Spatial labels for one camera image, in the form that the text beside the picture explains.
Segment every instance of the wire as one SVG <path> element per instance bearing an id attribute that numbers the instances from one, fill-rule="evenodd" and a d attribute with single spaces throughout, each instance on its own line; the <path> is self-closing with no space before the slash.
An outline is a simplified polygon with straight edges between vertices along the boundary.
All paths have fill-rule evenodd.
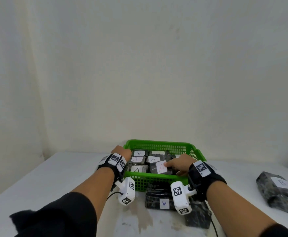
<path id="1" fill-rule="evenodd" d="M 107 199 L 109 199 L 112 195 L 114 195 L 114 194 L 116 194 L 116 193 L 119 193 L 119 194 L 123 195 L 123 193 L 117 191 L 117 192 L 113 192 L 111 195 L 109 195 Z"/>
<path id="2" fill-rule="evenodd" d="M 216 228 L 215 228 L 215 225 L 214 225 L 214 223 L 213 223 L 212 218 L 211 218 L 211 223 L 213 224 L 213 227 L 214 227 L 214 230 L 215 230 L 216 237 L 218 237 L 218 234 L 217 234 L 217 231 L 216 231 Z"/>
<path id="3" fill-rule="evenodd" d="M 213 224 L 213 227 L 214 227 L 214 230 L 215 230 L 215 233 L 216 233 L 216 237 L 218 237 L 218 235 L 217 235 L 217 231 L 216 231 L 216 228 L 215 228 L 215 225 L 214 225 L 214 223 L 213 223 L 213 220 L 211 219 L 211 223 Z"/>

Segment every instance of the person's left arm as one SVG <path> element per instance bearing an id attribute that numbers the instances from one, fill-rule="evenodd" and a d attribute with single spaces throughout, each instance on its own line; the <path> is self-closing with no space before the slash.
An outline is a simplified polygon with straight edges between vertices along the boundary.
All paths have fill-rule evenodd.
<path id="1" fill-rule="evenodd" d="M 117 146 L 112 152 L 126 161 L 132 152 Z M 115 176 L 109 167 L 99 168 L 92 176 L 38 211 L 20 211 L 10 217 L 21 236 L 96 236 L 97 222 L 105 206 Z"/>

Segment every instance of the green plastic basket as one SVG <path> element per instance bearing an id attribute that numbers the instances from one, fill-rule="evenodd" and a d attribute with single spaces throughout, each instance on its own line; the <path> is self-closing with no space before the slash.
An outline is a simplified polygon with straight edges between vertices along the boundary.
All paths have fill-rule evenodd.
<path id="1" fill-rule="evenodd" d="M 168 150 L 170 154 L 188 154 L 194 159 L 206 159 L 201 151 L 196 149 L 194 145 L 184 142 L 163 142 L 163 141 L 146 141 L 146 140 L 128 140 L 123 146 L 124 149 L 144 149 L 144 150 Z M 176 175 L 162 175 L 126 171 L 125 177 L 130 176 L 135 181 L 136 191 L 146 191 L 147 184 L 154 181 L 162 181 L 173 183 L 175 181 L 182 181 L 184 185 L 188 184 L 187 177 L 179 177 Z"/>

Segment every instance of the black sleeve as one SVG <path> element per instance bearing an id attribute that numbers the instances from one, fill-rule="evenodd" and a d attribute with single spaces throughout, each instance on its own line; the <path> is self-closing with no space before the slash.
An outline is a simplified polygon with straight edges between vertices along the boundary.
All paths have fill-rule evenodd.
<path id="1" fill-rule="evenodd" d="M 288 237 L 288 229 L 280 224 L 275 224 L 266 229 L 260 237 Z"/>
<path id="2" fill-rule="evenodd" d="M 88 236 L 97 232 L 97 215 L 90 200 L 71 192 L 38 211 L 20 211 L 10 216 L 17 237 Z"/>

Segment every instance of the white plastic device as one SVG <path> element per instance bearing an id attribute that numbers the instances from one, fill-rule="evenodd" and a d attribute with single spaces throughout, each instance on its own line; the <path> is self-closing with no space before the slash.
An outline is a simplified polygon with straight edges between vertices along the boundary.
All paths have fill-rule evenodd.
<path id="1" fill-rule="evenodd" d="M 128 205 L 135 199 L 135 181 L 131 177 L 126 177 L 123 182 L 117 181 L 116 186 L 120 188 L 123 195 L 119 195 L 118 200 L 122 205 Z"/>
<path id="2" fill-rule="evenodd" d="M 174 205 L 180 215 L 189 214 L 192 211 L 189 196 L 195 195 L 196 190 L 189 190 L 189 185 L 184 186 L 181 181 L 176 181 L 170 185 Z"/>

